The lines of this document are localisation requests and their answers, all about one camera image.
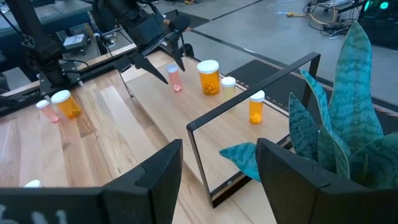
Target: rectangular frame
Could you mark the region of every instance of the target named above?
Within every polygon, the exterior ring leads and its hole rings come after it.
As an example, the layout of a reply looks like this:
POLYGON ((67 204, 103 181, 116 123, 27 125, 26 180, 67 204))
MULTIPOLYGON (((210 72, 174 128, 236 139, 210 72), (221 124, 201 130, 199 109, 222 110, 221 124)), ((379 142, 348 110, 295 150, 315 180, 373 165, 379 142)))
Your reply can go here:
MULTIPOLYGON (((304 65, 308 62, 310 62, 309 74, 311 74, 311 76, 313 78, 315 78, 317 76, 320 57, 321 57, 321 55, 319 53, 316 53, 316 52, 309 53, 308 55, 302 57, 301 59, 297 60, 296 62, 286 66, 285 68, 283 68, 282 70, 279 70, 278 72, 274 73, 273 75, 266 78, 265 80, 250 87, 246 91, 243 91, 242 93, 236 95, 234 98, 226 101, 225 103, 217 106, 213 110, 207 112, 206 114, 200 116, 196 120, 187 124, 188 136, 189 136, 189 139, 190 139, 190 142, 192 145, 193 152, 195 154, 195 159, 197 160, 201 179, 203 181, 203 185, 204 185, 205 191, 206 191, 206 196, 207 196, 207 199, 208 199, 211 207, 215 208, 219 204, 224 202, 227 198, 232 196, 240 188, 245 186, 251 180, 251 178, 244 175, 241 171, 239 171, 235 175, 230 177, 228 180, 226 180, 224 183, 222 183, 220 186, 218 186, 216 189, 214 189, 212 192, 210 192, 210 189, 209 189, 209 186, 207 183, 207 179, 206 179, 206 174, 203 169, 203 164, 200 159, 198 146, 197 146, 197 143, 195 140, 195 136, 193 135, 193 132, 196 129, 202 127, 204 124, 210 122, 211 120, 215 119, 219 115, 228 111, 232 107, 236 106, 240 102, 248 99, 253 94, 255 94, 258 91, 262 90, 263 88, 273 84, 277 80, 280 80, 282 77, 290 74, 291 72, 293 72, 294 70, 298 69, 299 67, 301 67, 302 65, 304 65)), ((311 88, 309 87, 308 84, 306 84, 305 88, 304 88, 303 98, 301 100, 302 104, 306 108, 308 107, 308 104, 310 102, 311 94, 312 94, 311 88)), ((290 149, 292 147, 292 143, 291 143, 289 135, 286 135, 277 144, 286 149, 290 149)))

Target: plant leaf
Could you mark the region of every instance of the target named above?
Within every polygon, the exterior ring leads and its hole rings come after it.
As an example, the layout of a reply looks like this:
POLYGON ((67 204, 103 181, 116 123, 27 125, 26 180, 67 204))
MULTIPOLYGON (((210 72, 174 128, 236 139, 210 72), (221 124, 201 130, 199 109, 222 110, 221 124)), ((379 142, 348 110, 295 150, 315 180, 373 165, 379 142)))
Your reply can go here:
POLYGON ((231 160, 245 175, 261 182, 256 162, 256 145, 245 142, 220 151, 220 154, 231 160))
POLYGON ((297 155, 318 161, 318 129, 293 93, 289 95, 289 133, 297 155))
POLYGON ((305 81, 311 87, 315 98, 317 99, 319 112, 323 122, 323 127, 325 133, 329 138, 332 139, 332 143, 327 147, 322 147, 321 136, 318 138, 318 162, 325 169, 332 169, 336 167, 338 175, 350 179, 350 171, 348 158, 351 156, 348 146, 345 142, 333 131, 330 123, 329 111, 328 111, 328 99, 326 98, 326 93, 323 87, 312 78, 312 76, 306 72, 302 72, 305 81))
POLYGON ((329 104, 331 125, 355 153, 384 136, 371 96, 372 47, 354 21, 340 51, 329 104))
POLYGON ((368 157, 368 171, 361 183, 373 189, 398 188, 398 133, 392 133, 362 147, 349 159, 353 180, 359 179, 368 157))

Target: electronic device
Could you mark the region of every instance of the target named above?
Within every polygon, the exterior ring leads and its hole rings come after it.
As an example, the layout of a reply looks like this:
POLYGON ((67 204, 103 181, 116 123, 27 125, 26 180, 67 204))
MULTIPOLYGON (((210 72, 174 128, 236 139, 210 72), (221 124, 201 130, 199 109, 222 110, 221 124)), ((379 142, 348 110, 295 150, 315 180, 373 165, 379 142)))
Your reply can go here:
POLYGON ((398 1, 368 0, 358 22, 373 44, 398 50, 398 1))

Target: wooden table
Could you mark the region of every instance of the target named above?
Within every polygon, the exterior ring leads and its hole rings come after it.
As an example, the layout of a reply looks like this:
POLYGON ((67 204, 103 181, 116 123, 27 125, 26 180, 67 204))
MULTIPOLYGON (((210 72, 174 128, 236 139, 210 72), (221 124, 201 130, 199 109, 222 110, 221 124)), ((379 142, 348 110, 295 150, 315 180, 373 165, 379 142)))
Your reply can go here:
MULTIPOLYGON (((196 68, 198 62, 190 58, 184 58, 183 62, 187 69, 185 72, 180 71, 183 90, 179 93, 174 93, 171 86, 158 82, 150 73, 127 82, 127 86, 168 141, 183 139, 184 161, 197 179, 202 181, 186 126, 222 104, 224 99, 222 93, 205 96, 196 68)), ((165 66, 158 70, 167 77, 165 66)), ((236 89, 237 93, 242 92, 242 89, 236 89)), ((249 100, 245 100, 195 131, 210 191, 238 172, 232 162, 219 155, 220 150, 242 142, 256 143, 260 137, 279 142, 288 135, 289 120, 275 106, 264 104, 263 119, 264 122, 258 125, 249 122, 249 100)))
MULTIPOLYGON (((163 52, 149 60, 157 68, 172 61, 163 52)), ((140 77, 146 72, 134 67, 123 73, 127 81, 140 77)), ((0 186, 23 186, 33 179, 45 187, 103 185, 169 142, 130 98, 117 71, 72 94, 83 109, 76 120, 52 124, 34 106, 0 118, 0 186)), ((203 186, 184 165, 174 223, 276 222, 261 184, 248 183, 212 209, 203 186)))

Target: gray floor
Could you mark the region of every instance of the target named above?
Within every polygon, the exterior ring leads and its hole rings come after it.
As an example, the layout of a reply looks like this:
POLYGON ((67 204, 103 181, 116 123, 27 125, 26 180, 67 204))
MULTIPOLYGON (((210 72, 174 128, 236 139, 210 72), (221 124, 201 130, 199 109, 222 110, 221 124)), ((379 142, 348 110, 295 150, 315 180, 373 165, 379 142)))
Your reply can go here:
MULTIPOLYGON (((319 31, 311 29, 308 26, 309 18, 307 17, 291 18, 284 14, 274 14, 269 10, 271 4, 278 3, 271 6, 275 12, 302 13, 307 2, 308 0, 288 2, 202 0, 199 4, 186 6, 181 3, 171 4, 161 0, 157 7, 160 11, 177 8, 179 11, 210 19, 211 22, 197 27, 196 30, 282 63, 292 63, 310 52, 319 52, 322 54, 322 58, 318 75, 333 81, 335 65, 344 37, 329 39, 321 35, 319 31)), ((332 13, 325 14, 321 9, 315 12, 315 16, 322 21, 332 19, 332 13)), ((343 17, 348 18, 349 14, 346 13, 343 17)), ((121 35, 118 37, 118 44, 112 50, 128 44, 128 41, 121 35)), ((193 45, 195 55, 200 60, 215 59, 219 61, 223 73, 228 73, 254 59, 248 54, 192 32, 185 33, 185 40, 193 45)), ((89 46, 86 52, 87 54, 84 56, 70 56, 83 60, 97 57, 98 51, 94 45, 89 46)), ((398 51, 373 47, 372 93, 377 98, 398 105, 397 62, 398 51)))

